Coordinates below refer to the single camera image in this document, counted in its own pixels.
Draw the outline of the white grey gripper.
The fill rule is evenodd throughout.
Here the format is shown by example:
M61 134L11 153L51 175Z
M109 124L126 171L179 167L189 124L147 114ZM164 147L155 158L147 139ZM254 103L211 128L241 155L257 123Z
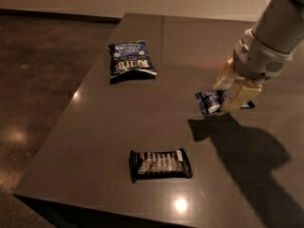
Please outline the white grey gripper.
M281 53L264 46L251 29L245 30L235 45L233 58L226 61L214 83L215 90L228 89L220 110L235 112L252 101L262 91L263 84L254 80L277 77L293 56L293 53ZM236 72L247 79L235 80Z

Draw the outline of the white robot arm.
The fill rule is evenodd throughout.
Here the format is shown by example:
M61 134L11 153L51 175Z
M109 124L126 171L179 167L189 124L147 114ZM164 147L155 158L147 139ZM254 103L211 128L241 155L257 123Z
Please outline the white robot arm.
M304 0L271 0L254 25L245 30L214 84L227 97L221 112L234 112L252 101L294 57L304 39Z

